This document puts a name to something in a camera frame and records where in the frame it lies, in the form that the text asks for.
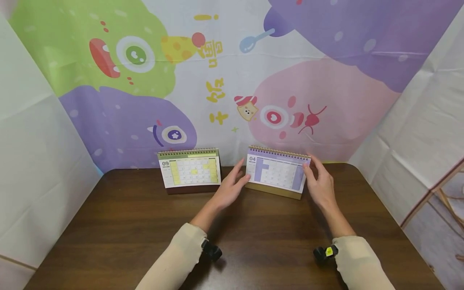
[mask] yellow label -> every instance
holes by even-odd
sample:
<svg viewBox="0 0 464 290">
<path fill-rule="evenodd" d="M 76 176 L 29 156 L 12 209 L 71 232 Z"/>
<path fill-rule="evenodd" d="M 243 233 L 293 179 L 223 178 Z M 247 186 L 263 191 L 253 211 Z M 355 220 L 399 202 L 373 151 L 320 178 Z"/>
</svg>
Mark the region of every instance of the yellow label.
<svg viewBox="0 0 464 290">
<path fill-rule="evenodd" d="M 333 254 L 334 254 L 334 250 L 332 250 L 332 247 L 328 247 L 328 248 L 325 250 L 325 256 L 326 256 L 326 257 L 332 256 Z"/>
<path fill-rule="evenodd" d="M 204 153 L 204 154 L 192 154 L 187 155 L 188 158 L 195 158 L 195 157 L 216 157 L 216 153 Z"/>
</svg>

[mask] printed backdrop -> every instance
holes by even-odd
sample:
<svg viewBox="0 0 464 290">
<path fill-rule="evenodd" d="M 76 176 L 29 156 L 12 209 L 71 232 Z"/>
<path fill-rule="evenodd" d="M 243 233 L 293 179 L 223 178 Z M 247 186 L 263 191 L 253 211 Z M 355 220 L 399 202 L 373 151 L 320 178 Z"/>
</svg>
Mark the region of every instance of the printed backdrop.
<svg viewBox="0 0 464 290">
<path fill-rule="evenodd" d="M 347 161 L 464 0 L 19 0 L 9 22 L 95 164 L 247 145 Z"/>
</svg>

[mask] purple highlighted column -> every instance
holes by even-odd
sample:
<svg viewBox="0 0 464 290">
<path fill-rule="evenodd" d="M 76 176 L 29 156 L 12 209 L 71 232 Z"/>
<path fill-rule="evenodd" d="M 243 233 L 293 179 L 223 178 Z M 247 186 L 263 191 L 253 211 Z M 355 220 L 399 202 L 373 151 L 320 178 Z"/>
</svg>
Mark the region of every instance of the purple highlighted column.
<svg viewBox="0 0 464 290">
<path fill-rule="evenodd" d="M 257 158 L 255 169 L 255 181 L 261 182 L 261 174 L 263 173 L 263 169 L 269 169 L 269 165 L 264 164 L 263 158 Z"/>
<path fill-rule="evenodd" d="M 300 190 L 301 181 L 303 180 L 303 175 L 304 175 L 303 167 L 297 166 L 296 171 L 295 171 L 295 178 L 293 179 L 293 185 L 291 186 L 291 189 Z"/>
</svg>

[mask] person's left hand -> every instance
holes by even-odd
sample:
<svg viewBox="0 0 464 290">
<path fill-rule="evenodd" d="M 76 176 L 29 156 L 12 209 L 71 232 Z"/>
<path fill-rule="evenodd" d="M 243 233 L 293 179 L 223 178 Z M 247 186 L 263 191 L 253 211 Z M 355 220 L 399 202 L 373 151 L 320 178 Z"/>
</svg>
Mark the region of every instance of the person's left hand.
<svg viewBox="0 0 464 290">
<path fill-rule="evenodd" d="M 243 174 L 240 171 L 242 164 L 243 158 L 235 164 L 232 171 L 224 178 L 221 186 L 211 198 L 211 202 L 216 203 L 221 209 L 231 205 L 237 199 L 242 187 L 250 180 L 250 175 L 247 174 L 236 182 L 237 178 Z"/>
</svg>

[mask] spoon illustration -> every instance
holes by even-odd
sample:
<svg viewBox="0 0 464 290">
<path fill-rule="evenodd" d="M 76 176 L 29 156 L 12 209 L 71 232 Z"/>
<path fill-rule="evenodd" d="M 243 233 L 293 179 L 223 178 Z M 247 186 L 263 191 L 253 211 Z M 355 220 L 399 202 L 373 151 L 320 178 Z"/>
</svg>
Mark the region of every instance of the spoon illustration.
<svg viewBox="0 0 464 290">
<path fill-rule="evenodd" d="M 258 41 L 262 40 L 263 38 L 273 34 L 276 32 L 274 28 L 269 29 L 268 31 L 263 32 L 262 34 L 258 36 L 248 36 L 245 37 L 241 42 L 240 42 L 240 51 L 242 53 L 248 53 L 255 48 L 255 45 Z"/>
</svg>

